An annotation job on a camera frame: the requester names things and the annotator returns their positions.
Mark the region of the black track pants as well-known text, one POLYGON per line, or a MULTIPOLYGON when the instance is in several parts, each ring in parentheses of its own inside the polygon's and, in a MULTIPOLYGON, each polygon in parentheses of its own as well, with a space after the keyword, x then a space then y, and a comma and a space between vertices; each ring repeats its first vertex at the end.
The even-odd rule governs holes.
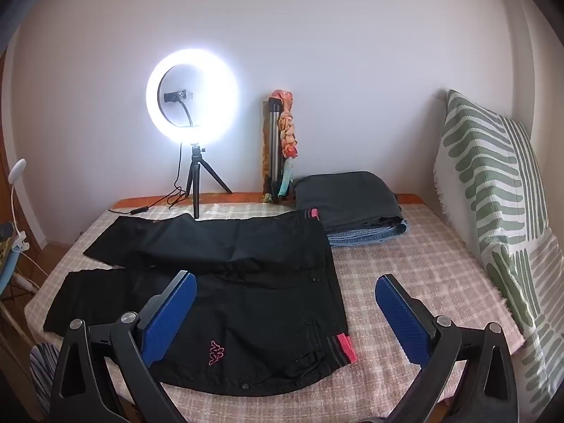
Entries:
POLYGON ((306 388, 357 361, 332 250, 304 211, 245 220, 119 217, 86 249, 101 268, 68 274, 43 329, 140 312, 185 270, 195 300, 161 360, 159 381, 220 395, 306 388))

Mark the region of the striped grey fabric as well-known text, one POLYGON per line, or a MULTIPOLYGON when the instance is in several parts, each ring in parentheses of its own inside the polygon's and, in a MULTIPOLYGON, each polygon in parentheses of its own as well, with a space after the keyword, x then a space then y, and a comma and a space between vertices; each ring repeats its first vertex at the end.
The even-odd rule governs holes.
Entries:
POLYGON ((59 350, 49 343, 37 344, 31 348, 30 352, 31 383, 45 419, 48 419, 50 415, 51 391, 58 356, 59 350))

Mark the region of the light blue chair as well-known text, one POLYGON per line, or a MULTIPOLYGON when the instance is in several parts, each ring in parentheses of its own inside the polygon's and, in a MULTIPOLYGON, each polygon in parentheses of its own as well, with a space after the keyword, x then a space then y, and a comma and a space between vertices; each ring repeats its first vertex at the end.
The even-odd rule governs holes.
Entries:
POLYGON ((19 254, 17 251, 13 250, 14 227, 12 223, 2 223, 0 233, 0 294, 2 294, 12 279, 19 254))

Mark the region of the blue folded jeans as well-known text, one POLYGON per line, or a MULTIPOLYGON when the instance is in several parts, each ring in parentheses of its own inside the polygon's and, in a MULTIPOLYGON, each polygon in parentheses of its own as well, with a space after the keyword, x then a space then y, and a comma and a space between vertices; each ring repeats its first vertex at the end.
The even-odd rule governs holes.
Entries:
POLYGON ((408 224, 402 221, 396 225, 332 233, 328 235, 328 241, 331 247, 375 245, 398 238, 407 232, 407 229, 408 224))

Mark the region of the green striped white pillow cover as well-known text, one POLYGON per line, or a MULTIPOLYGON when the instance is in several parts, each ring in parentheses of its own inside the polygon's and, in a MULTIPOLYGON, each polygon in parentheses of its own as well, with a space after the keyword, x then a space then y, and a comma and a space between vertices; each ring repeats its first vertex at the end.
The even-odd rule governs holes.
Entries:
POLYGON ((513 360, 520 415, 536 421, 563 382, 563 249, 526 128, 448 91, 434 178, 443 213, 524 337, 513 360))

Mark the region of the black mini tripod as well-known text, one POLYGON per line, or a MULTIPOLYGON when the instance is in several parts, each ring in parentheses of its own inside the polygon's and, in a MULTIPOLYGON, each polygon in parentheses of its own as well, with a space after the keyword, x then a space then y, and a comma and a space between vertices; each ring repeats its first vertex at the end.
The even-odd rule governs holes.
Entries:
POLYGON ((204 160, 203 154, 206 150, 199 145, 191 146, 191 162, 189 166, 188 182, 186 183, 185 192, 192 195, 193 217, 200 218, 200 187, 201 187, 201 169, 215 180, 227 194, 232 194, 231 189, 224 180, 216 173, 209 163, 204 160))

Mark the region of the dark grey folded pants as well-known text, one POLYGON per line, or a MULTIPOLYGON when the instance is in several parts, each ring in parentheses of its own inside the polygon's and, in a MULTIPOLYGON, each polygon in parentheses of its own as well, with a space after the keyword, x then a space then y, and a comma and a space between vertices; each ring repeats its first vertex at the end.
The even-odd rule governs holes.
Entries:
POLYGON ((300 210, 317 209, 327 233, 399 225, 403 213, 387 184, 368 171, 313 175, 294 185, 300 210))

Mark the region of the black phone holder clip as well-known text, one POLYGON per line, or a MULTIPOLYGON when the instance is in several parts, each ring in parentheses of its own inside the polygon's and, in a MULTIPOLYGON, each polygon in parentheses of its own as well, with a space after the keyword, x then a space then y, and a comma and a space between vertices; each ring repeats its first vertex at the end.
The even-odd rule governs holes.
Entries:
POLYGON ((188 92, 186 90, 179 90, 176 92, 164 93, 164 101, 170 102, 184 102, 188 99, 188 92))

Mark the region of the silver folded tripod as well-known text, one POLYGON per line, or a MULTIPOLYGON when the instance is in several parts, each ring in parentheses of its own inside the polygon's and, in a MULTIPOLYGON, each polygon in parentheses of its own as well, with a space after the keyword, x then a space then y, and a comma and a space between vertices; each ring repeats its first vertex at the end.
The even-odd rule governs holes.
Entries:
POLYGON ((275 97, 269 98, 269 187, 273 203, 279 202, 283 158, 280 149, 280 136, 278 120, 282 112, 282 100, 275 97))

